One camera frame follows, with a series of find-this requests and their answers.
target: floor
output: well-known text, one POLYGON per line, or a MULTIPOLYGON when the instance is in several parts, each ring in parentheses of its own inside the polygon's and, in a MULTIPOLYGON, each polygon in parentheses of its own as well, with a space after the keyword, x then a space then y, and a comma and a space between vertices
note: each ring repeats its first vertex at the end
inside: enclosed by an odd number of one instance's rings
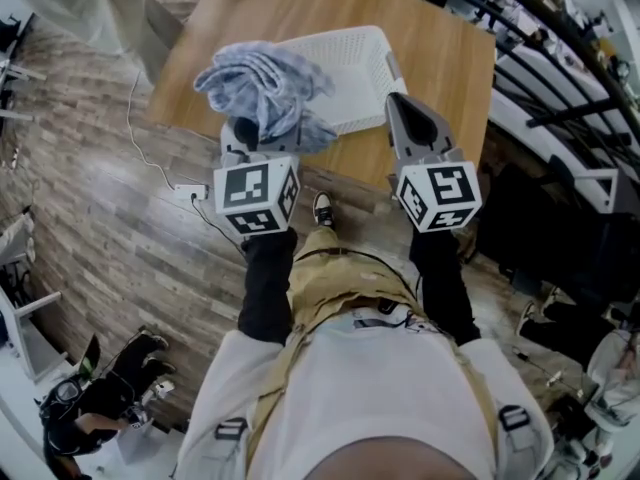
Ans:
MULTIPOLYGON (((198 0, 160 1, 182 19, 198 0)), ((158 405, 158 417, 167 425, 182 423, 220 340, 234 328, 244 292, 243 258, 189 203, 176 201, 160 173, 139 158, 126 124, 134 68, 37 20, 20 60, 49 78, 16 87, 16 109, 36 119, 13 123, 0 143, 2 160, 10 161, 14 145, 20 148, 18 167, 0 170, 0 218, 33 204, 34 284, 63 293, 37 325, 72 359, 93 333, 109 359, 141 325, 156 328, 170 340, 168 356, 179 369, 178 389, 158 405)), ((146 122, 149 94, 143 83, 132 100, 131 122, 142 149, 174 183, 210 183, 218 144, 146 122)), ((483 161, 495 168, 517 161, 543 173, 526 152, 491 129, 483 161)), ((380 255, 415 283, 417 272, 407 258, 409 223, 388 194, 309 169, 303 182, 293 217, 300 243, 313 224, 315 191, 328 189, 348 246, 380 255)), ((211 201, 203 206, 212 217, 211 201)), ((462 233, 465 247, 472 234, 472 229, 462 233)), ((514 345, 549 372, 564 368, 565 380, 579 385, 577 364, 515 338, 514 324, 527 298, 513 292, 495 264, 478 258, 465 267, 464 278, 484 335, 501 343, 543 406, 566 388, 547 389, 544 374, 519 361, 514 345)))

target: gray cloth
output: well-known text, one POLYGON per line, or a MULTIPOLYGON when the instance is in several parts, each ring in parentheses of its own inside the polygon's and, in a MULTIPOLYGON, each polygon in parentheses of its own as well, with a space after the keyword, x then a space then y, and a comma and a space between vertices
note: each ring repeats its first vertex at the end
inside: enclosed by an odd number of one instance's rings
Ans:
POLYGON ((252 41, 222 48, 214 55, 213 66, 198 75, 194 88, 207 94, 217 112, 256 123, 261 142, 281 137, 298 124, 300 153, 322 151, 338 137, 305 107, 320 93, 334 94, 331 78, 317 64, 273 43, 252 41))

